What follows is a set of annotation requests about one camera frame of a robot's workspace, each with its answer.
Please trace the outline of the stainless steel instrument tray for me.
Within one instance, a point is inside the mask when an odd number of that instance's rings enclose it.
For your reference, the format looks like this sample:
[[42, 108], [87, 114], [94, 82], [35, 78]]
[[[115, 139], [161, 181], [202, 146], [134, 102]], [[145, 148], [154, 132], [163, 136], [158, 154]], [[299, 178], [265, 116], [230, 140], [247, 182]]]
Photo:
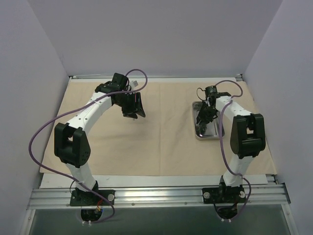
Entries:
[[199, 141], [211, 141], [219, 140], [219, 112], [217, 113], [218, 117], [212, 122], [204, 125], [197, 124], [197, 117], [201, 109], [201, 102], [196, 101], [192, 103], [192, 116], [195, 130], [195, 138]]

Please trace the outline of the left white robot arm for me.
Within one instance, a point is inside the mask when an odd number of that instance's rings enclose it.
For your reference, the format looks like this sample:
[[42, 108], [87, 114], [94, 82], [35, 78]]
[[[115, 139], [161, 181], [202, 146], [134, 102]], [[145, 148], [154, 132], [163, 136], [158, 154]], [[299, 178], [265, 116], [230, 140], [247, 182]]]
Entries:
[[90, 100], [65, 124], [54, 128], [54, 154], [63, 162], [82, 191], [81, 200], [94, 205], [99, 198], [88, 160], [91, 148], [88, 133], [99, 118], [113, 105], [121, 108], [124, 117], [137, 119], [145, 117], [140, 88], [137, 81], [126, 75], [115, 73], [111, 81], [98, 85]]

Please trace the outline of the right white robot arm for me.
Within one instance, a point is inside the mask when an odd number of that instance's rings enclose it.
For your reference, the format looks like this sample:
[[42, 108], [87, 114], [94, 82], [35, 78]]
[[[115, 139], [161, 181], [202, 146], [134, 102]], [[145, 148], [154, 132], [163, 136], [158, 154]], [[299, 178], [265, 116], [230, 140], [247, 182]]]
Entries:
[[[243, 183], [249, 165], [265, 149], [264, 117], [244, 109], [233, 100], [235, 95], [218, 92], [216, 86], [206, 87], [204, 92], [205, 100], [201, 101], [195, 121], [196, 133], [202, 137], [206, 126], [218, 120], [218, 136], [226, 172], [222, 176], [225, 185], [218, 188], [217, 196], [221, 201], [228, 202], [235, 196], [233, 188]], [[232, 124], [230, 148], [233, 155], [230, 163], [227, 162], [224, 152], [223, 118], [227, 118]]]

